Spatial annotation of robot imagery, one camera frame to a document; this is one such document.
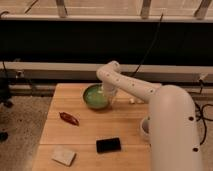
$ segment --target black panel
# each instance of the black panel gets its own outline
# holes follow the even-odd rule
[[[137,64],[158,23],[0,21],[0,58],[22,61]],[[213,24],[161,23],[145,61],[154,65],[213,65]]]

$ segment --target black phone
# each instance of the black phone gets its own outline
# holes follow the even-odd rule
[[[98,153],[121,150],[120,139],[110,138],[110,139],[97,140],[96,148]]]

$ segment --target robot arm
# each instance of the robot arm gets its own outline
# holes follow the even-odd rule
[[[99,68],[97,76],[106,95],[118,87],[149,103],[152,171],[203,170],[195,105],[184,89],[123,76],[115,61]]]
[[[113,96],[116,89],[120,88],[135,97],[148,102],[152,94],[161,87],[161,85],[149,83],[146,81],[130,78],[120,74],[120,65],[112,61],[97,70],[97,77],[103,81],[103,91],[106,96]]]

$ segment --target chili pepper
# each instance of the chili pepper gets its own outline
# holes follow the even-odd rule
[[[72,116],[68,113],[65,113],[65,112],[59,112],[59,114],[60,114],[60,117],[62,120],[66,121],[68,123],[71,123],[72,125],[79,126],[79,122],[74,116]]]

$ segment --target green bowl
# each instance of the green bowl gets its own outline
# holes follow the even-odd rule
[[[109,105],[109,100],[103,95],[101,84],[89,86],[83,94],[84,102],[89,108],[103,109]]]

